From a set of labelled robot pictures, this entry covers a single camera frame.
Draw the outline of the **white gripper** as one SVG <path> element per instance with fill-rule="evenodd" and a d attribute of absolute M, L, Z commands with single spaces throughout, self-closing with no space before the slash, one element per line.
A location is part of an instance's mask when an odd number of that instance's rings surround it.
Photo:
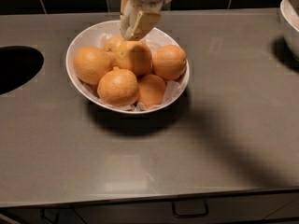
<path fill-rule="evenodd" d="M 145 37 L 161 19 L 161 5 L 158 2 L 172 0 L 121 0 L 121 35 L 129 40 L 140 40 Z"/>

